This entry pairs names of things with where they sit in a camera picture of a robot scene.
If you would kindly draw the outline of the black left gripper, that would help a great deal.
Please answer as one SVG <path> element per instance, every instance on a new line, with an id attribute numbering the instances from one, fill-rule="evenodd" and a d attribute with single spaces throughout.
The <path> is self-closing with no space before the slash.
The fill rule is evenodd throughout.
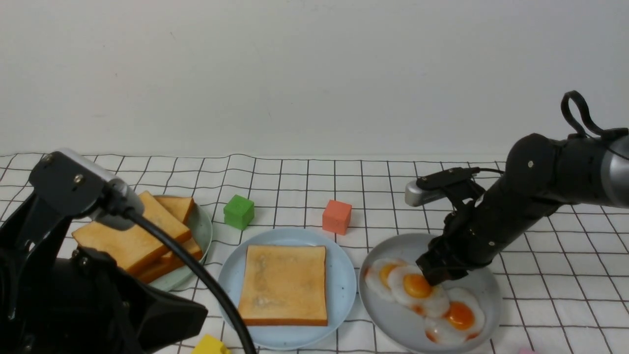
<path id="1" fill-rule="evenodd" d="M 200 333 L 207 308 L 89 247 L 60 259 L 76 213 L 32 193 L 1 227 L 3 354 L 152 354 Z"/>

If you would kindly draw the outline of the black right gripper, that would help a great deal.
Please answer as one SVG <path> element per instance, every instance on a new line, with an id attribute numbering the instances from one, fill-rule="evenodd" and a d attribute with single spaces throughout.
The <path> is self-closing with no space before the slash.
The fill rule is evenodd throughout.
<path id="1" fill-rule="evenodd" d="M 485 195 L 459 210 L 416 264 L 431 286 L 456 281 L 486 267 L 519 235 L 521 211 L 503 196 Z"/>

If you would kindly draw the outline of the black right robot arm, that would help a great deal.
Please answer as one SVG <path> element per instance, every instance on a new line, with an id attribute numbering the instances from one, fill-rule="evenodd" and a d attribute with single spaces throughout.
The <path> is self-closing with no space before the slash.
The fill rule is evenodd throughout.
<path id="1" fill-rule="evenodd" d="M 540 134 L 512 147 L 505 170 L 488 189 L 473 181 L 474 168 L 451 168 L 418 177 L 405 199 L 417 207 L 448 199 L 453 207 L 443 232 L 416 264 L 432 286 L 461 279 L 491 264 L 539 220 L 564 205 L 628 207 L 628 138 L 611 142 Z"/>

